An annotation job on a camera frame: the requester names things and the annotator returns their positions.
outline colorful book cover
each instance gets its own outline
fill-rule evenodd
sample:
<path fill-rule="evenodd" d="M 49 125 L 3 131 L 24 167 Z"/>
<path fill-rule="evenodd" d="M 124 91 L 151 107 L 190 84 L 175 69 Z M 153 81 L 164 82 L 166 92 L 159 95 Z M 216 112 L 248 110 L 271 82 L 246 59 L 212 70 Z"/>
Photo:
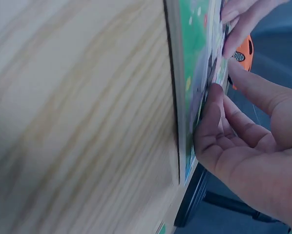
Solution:
<path fill-rule="evenodd" d="M 222 84 L 227 61 L 222 49 L 229 26 L 220 20 L 220 11 L 227 0 L 179 0 L 183 71 L 186 110 L 186 165 L 185 182 L 188 179 L 195 152 L 195 130 L 212 82 Z"/>

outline wood grain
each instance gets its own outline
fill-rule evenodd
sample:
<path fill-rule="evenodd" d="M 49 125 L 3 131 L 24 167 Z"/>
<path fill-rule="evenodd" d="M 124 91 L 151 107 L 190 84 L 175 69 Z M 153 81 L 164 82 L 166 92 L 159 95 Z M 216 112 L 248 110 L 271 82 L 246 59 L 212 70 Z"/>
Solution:
<path fill-rule="evenodd" d="M 159 0 L 0 0 L 0 233 L 155 233 L 179 189 Z"/>

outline hand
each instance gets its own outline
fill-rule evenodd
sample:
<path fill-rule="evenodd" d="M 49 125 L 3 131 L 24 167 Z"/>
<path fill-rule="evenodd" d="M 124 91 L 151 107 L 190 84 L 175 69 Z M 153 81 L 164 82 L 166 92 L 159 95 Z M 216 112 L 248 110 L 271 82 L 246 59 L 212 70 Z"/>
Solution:
<path fill-rule="evenodd" d="M 221 13 L 223 23 L 231 22 L 233 30 L 224 45 L 223 56 L 228 59 L 242 44 L 257 23 L 278 5 L 289 0 L 229 0 Z"/>
<path fill-rule="evenodd" d="M 271 117 L 271 132 L 213 84 L 194 135 L 197 159 L 247 204 L 292 227 L 292 89 L 245 71 L 232 58 L 229 74 Z"/>

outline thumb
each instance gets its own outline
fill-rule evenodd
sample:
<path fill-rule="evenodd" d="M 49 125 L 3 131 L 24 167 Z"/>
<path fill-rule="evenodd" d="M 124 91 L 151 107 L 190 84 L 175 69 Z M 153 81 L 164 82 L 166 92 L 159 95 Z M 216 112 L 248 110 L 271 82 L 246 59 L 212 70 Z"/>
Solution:
<path fill-rule="evenodd" d="M 234 58 L 229 59 L 229 76 L 237 89 L 269 116 L 278 104 L 292 97 L 292 89 L 244 70 Z"/>

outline gray floor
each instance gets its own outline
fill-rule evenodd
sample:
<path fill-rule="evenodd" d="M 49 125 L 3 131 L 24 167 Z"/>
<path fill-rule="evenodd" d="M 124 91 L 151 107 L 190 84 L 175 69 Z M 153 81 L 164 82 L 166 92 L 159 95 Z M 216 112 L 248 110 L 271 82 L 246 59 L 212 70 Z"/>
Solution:
<path fill-rule="evenodd" d="M 284 14 L 279 15 L 279 12 L 284 11 L 289 15 L 287 18 Z M 252 38 L 254 43 L 252 72 L 274 83 L 292 88 L 292 0 L 290 5 L 276 9 L 265 18 L 254 30 Z M 230 89 L 228 95 L 253 121 L 270 128 L 269 117 L 238 91 Z M 209 179 L 208 190 L 238 199 L 213 176 Z M 254 221 L 246 215 L 202 202 L 195 218 L 185 228 L 177 229 L 176 234 L 286 234 L 287 228 L 280 223 Z"/>

